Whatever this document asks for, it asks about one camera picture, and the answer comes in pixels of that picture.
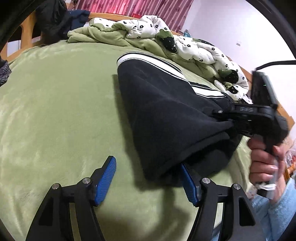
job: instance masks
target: wooden headboard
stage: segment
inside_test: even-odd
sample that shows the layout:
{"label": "wooden headboard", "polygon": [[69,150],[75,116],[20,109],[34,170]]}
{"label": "wooden headboard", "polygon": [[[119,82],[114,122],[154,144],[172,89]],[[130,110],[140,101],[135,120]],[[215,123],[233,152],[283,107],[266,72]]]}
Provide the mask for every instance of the wooden headboard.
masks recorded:
{"label": "wooden headboard", "polygon": [[[113,21],[120,21],[120,20],[124,20],[124,19],[137,19],[137,18],[124,16],[124,15],[118,15],[118,14],[112,14],[112,13],[97,13],[97,12],[90,13],[89,19],[92,19],[92,18],[105,18],[105,19],[109,19],[109,20],[113,20]],[[40,41],[32,43],[32,33],[33,33],[33,29],[34,29],[35,24],[36,24],[36,16],[35,16],[35,12],[33,12],[20,25],[22,28],[20,49],[18,51],[14,52],[13,54],[7,56],[7,44],[6,44],[0,53],[2,59],[12,61],[16,57],[18,57],[24,50],[42,44],[42,33],[41,33]],[[244,75],[246,76],[246,78],[250,84],[250,87],[251,87],[252,86],[252,75],[248,71],[246,71],[244,68],[242,68],[242,67],[240,67],[240,68],[242,69],[242,71],[243,71]],[[292,126],[295,124],[295,122],[294,122],[293,118],[285,111],[285,109],[282,107],[281,104],[279,104],[278,112],[287,119],[289,129],[291,129]]]}

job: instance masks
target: metal screw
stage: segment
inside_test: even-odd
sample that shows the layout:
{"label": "metal screw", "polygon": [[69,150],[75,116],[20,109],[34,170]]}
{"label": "metal screw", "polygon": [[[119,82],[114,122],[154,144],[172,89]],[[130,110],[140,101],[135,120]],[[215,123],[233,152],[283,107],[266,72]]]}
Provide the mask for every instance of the metal screw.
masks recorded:
{"label": "metal screw", "polygon": [[233,187],[234,187],[236,190],[239,190],[239,189],[240,189],[240,184],[235,183],[235,184],[233,184]]}
{"label": "metal screw", "polygon": [[202,182],[208,184],[208,183],[211,182],[211,180],[210,180],[209,178],[207,178],[207,177],[204,177],[204,178],[202,179]]}
{"label": "metal screw", "polygon": [[59,184],[58,183],[52,184],[52,189],[58,189],[58,188],[59,188]]}
{"label": "metal screw", "polygon": [[84,184],[88,184],[88,183],[91,182],[91,179],[90,179],[89,177],[86,177],[86,178],[84,178],[84,179],[82,180],[82,182],[83,182]]}

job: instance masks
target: floral curtain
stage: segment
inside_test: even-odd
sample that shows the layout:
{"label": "floral curtain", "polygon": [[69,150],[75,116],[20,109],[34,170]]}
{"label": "floral curtain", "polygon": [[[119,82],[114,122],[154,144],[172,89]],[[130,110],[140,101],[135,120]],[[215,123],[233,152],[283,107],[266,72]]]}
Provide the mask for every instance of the floral curtain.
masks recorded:
{"label": "floral curtain", "polygon": [[192,2],[193,0],[78,0],[75,9],[132,17],[157,15],[171,30],[178,31],[184,24]]}

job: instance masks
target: fuzzy blue sleeve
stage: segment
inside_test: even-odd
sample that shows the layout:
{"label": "fuzzy blue sleeve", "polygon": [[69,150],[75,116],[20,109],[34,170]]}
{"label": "fuzzy blue sleeve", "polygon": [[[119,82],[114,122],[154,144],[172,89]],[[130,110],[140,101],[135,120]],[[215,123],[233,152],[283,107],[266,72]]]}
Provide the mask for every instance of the fuzzy blue sleeve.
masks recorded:
{"label": "fuzzy blue sleeve", "polygon": [[[296,212],[296,189],[295,181],[290,179],[285,192],[279,201],[273,205],[267,198],[256,195],[252,206],[259,217],[266,241],[277,241],[290,223]],[[212,241],[217,241],[219,233]]]}

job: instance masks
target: green bedsheet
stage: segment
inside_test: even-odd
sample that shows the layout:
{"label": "green bedsheet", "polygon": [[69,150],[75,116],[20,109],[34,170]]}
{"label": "green bedsheet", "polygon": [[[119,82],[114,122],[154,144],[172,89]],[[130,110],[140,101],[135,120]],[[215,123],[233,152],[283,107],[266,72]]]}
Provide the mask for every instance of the green bedsheet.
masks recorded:
{"label": "green bedsheet", "polygon": [[[116,157],[117,170],[95,209],[106,240],[187,239],[197,208],[182,188],[160,188],[143,177],[116,75],[116,60],[128,51],[145,52],[61,41],[27,50],[10,64],[12,74],[0,88],[0,218],[16,241],[25,240],[53,183],[77,183],[108,155]],[[215,88],[179,68],[189,81]],[[243,138],[229,165],[211,179],[246,189],[249,164]],[[219,205],[216,222],[221,215]],[[73,229],[79,240],[77,225]]]}

